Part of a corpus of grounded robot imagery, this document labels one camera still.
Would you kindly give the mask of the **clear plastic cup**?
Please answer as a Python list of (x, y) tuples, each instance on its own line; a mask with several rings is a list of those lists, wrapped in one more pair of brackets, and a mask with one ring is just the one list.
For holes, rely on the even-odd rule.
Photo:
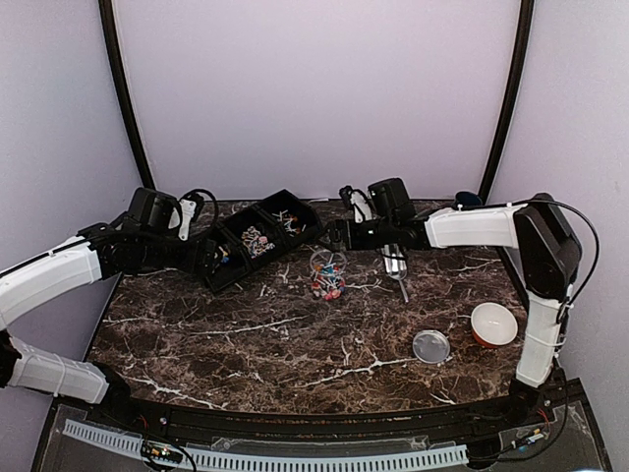
[(311, 289), (316, 298), (325, 301), (336, 300), (345, 292), (344, 272), (347, 258), (342, 253), (326, 249), (314, 251), (310, 258), (312, 271)]

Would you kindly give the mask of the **metal scoop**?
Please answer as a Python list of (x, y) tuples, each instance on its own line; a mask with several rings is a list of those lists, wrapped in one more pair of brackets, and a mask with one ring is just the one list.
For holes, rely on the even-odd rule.
[(405, 286), (408, 267), (405, 256), (397, 244), (385, 245), (381, 254), (384, 260), (384, 268), (387, 276), (398, 282), (403, 300), (409, 302), (409, 295)]

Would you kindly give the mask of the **black three-compartment candy tray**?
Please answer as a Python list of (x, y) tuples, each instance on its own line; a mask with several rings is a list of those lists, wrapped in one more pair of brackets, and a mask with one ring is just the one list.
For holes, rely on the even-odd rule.
[(321, 229), (315, 209), (287, 190), (246, 206), (212, 229), (204, 283), (218, 293), (311, 242)]

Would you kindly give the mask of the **clear plastic lid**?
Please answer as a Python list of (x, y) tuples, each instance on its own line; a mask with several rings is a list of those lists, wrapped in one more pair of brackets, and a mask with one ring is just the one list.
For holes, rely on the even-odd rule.
[(418, 332), (413, 339), (413, 353), (423, 363), (440, 364), (450, 355), (450, 343), (438, 330), (426, 329)]

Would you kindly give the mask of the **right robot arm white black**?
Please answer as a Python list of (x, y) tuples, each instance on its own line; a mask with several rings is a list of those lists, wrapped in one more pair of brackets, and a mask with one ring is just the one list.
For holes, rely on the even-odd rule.
[(537, 388), (551, 373), (569, 312), (588, 282), (578, 277), (583, 249), (564, 215), (569, 208), (549, 194), (516, 203), (446, 207), (423, 214), (403, 205), (361, 222), (332, 220), (318, 241), (334, 252), (376, 250), (389, 244), (417, 251), (476, 246), (518, 251), (528, 312), (515, 378)]

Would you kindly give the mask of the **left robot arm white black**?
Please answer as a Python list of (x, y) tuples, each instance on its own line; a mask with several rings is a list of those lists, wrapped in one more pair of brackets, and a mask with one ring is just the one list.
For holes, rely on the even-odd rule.
[(122, 392), (124, 381), (107, 367), (31, 346), (9, 332), (20, 317), (79, 287), (118, 274), (177, 269), (203, 279), (211, 275), (216, 243), (201, 235), (182, 240), (147, 231), (96, 224), (61, 245), (1, 273), (1, 386), (99, 404), (118, 429), (139, 420), (138, 405)]

